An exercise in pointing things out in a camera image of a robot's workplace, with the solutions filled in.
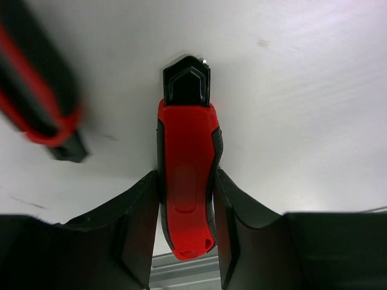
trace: red plastic casing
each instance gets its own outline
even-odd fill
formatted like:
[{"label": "red plastic casing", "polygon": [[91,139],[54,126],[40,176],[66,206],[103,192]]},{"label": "red plastic casing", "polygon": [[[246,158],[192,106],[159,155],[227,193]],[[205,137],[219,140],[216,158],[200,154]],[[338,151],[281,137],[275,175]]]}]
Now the red plastic casing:
[{"label": "red plastic casing", "polygon": [[8,96],[6,96],[1,88],[0,107],[8,118],[25,132],[30,141],[50,147],[60,146],[75,132],[78,122],[80,121],[82,113],[81,108],[77,107],[69,116],[64,117],[61,115],[55,93],[34,69],[17,45],[12,41],[11,37],[7,34],[5,28],[1,24],[0,53],[5,59],[12,63],[15,72],[21,77],[26,87],[33,93],[34,96],[36,96],[36,100],[42,104],[42,107],[53,119],[54,125],[57,128],[57,134],[53,137],[48,137],[35,131],[25,121],[24,117],[18,112],[17,108],[15,108],[8,100]]},{"label": "red plastic casing", "polygon": [[207,185],[215,157],[215,108],[158,107],[164,124],[166,213],[172,252],[179,260],[207,253],[215,244],[207,222]]}]

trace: blurry tool handle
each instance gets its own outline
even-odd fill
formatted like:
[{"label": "blurry tool handle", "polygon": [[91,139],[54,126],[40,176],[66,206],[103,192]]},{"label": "blurry tool handle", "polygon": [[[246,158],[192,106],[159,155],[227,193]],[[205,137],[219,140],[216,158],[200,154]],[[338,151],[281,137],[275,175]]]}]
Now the blurry tool handle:
[{"label": "blurry tool handle", "polygon": [[0,0],[0,108],[59,160],[80,162],[76,79],[20,0]]}]

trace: red and black tool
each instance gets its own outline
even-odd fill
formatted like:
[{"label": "red and black tool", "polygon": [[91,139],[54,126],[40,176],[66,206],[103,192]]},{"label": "red and black tool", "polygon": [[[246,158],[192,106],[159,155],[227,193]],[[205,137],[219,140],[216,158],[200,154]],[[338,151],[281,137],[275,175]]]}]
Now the red and black tool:
[{"label": "red and black tool", "polygon": [[212,190],[223,141],[210,104],[210,68],[187,56],[163,77],[157,126],[161,220],[175,257],[189,260],[216,245]]},{"label": "red and black tool", "polygon": [[0,110],[58,160],[87,152],[76,79],[21,0],[0,0]]}]

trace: black plastic tip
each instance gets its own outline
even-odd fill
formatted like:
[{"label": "black plastic tip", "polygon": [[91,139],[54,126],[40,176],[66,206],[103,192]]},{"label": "black plastic tip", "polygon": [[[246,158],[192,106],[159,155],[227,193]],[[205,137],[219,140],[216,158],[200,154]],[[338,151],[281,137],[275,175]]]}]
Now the black plastic tip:
[{"label": "black plastic tip", "polygon": [[164,104],[210,106],[210,68],[187,56],[164,69]]},{"label": "black plastic tip", "polygon": [[75,131],[75,133],[61,146],[47,147],[47,149],[51,152],[55,159],[72,161],[75,163],[81,163],[88,155],[78,131]]}]

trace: white wall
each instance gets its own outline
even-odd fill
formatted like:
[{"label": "white wall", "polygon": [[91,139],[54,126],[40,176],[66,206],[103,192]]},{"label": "white wall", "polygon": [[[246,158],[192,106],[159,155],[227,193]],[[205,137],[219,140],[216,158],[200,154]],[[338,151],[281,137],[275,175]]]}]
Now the white wall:
[{"label": "white wall", "polygon": [[161,69],[182,54],[212,69],[221,165],[247,193],[278,212],[387,205],[386,1],[28,2],[79,76],[93,155],[52,161],[0,120],[0,212],[65,222],[154,169]]}]

